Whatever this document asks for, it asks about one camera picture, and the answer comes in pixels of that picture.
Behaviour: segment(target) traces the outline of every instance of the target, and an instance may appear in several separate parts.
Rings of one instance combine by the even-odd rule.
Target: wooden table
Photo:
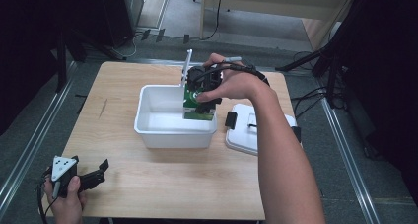
[[[222,9],[303,18],[313,50],[320,47],[335,23],[343,21],[353,0],[222,0]],[[205,9],[217,10],[219,0],[202,0],[200,37],[203,36]]]
[[[78,174],[108,159],[106,181],[88,190],[84,216],[263,220],[257,157],[225,145],[227,111],[207,149],[148,149],[134,130],[143,86],[177,85],[181,67],[106,62],[72,131],[63,157],[78,155]],[[284,76],[266,73],[283,111],[293,115]]]

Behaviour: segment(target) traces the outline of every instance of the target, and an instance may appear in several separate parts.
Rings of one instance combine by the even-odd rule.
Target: white plastic container
[[[227,130],[227,138],[225,140],[227,147],[252,155],[258,154],[257,146],[257,125],[255,111],[253,106],[244,104],[235,104],[233,112],[237,113],[237,121],[234,129]],[[296,120],[285,114],[289,125],[296,126]]]
[[[134,128],[149,148],[206,148],[216,131],[211,121],[183,118],[183,88],[146,85],[141,89]]]

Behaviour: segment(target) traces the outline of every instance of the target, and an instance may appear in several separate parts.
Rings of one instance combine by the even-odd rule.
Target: forearm
[[[258,84],[250,98],[258,131],[258,175],[267,223],[324,223],[314,173],[276,93]]]
[[[71,222],[71,221],[68,221],[68,220],[55,220],[55,224],[71,224],[71,223],[74,223],[74,224],[83,224],[83,219],[81,219],[79,222]]]

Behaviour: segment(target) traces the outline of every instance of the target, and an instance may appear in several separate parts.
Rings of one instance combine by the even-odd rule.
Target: black device
[[[52,198],[56,200],[58,197],[67,196],[67,188],[71,179],[77,175],[77,164],[79,162],[78,156],[72,158],[64,158],[55,156],[53,159],[52,166],[50,166],[41,176],[39,184],[37,185],[37,204],[39,208],[39,214],[43,221],[46,222],[46,213],[43,210],[42,206],[42,197],[41,192],[43,184],[46,181],[47,177],[50,177],[53,186]],[[79,192],[95,188],[98,184],[105,181],[105,171],[108,168],[108,160],[104,160],[100,165],[99,169],[90,172],[86,175],[80,177],[80,188]]]
[[[221,72],[226,69],[231,69],[235,71],[241,71],[245,73],[250,73],[257,76],[261,81],[268,83],[267,77],[264,74],[256,70],[255,66],[250,65],[240,65],[235,61],[241,60],[240,57],[231,57],[231,61],[224,60],[213,64],[211,67],[204,66],[194,66],[187,71],[187,87],[191,92],[202,93],[214,90],[219,87],[222,83]],[[216,104],[221,104],[222,99],[214,99],[210,102],[202,103],[197,106],[197,113],[208,113],[211,109],[215,108]]]
[[[210,67],[195,66],[187,71],[187,86],[191,92],[208,92],[219,87],[222,83],[221,71],[211,72]],[[209,113],[214,110],[216,104],[221,104],[222,99],[214,99],[210,102],[201,103],[197,106],[197,113]]]

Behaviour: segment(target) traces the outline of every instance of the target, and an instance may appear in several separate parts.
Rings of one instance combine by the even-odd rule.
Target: hand
[[[78,193],[80,188],[80,178],[74,176],[67,188],[67,197],[57,197],[54,201],[52,198],[52,182],[50,178],[46,179],[45,182],[45,194],[51,205],[52,213],[55,217],[55,223],[71,223],[80,224],[83,223],[82,212],[86,205],[87,197],[84,192]]]
[[[224,56],[212,53],[203,66],[209,67],[213,64],[221,63],[224,59]],[[221,85],[215,90],[198,95],[196,98],[198,102],[209,102],[217,98],[250,99],[252,101],[256,97],[258,90],[273,92],[255,75],[229,69],[222,72],[223,80]]]

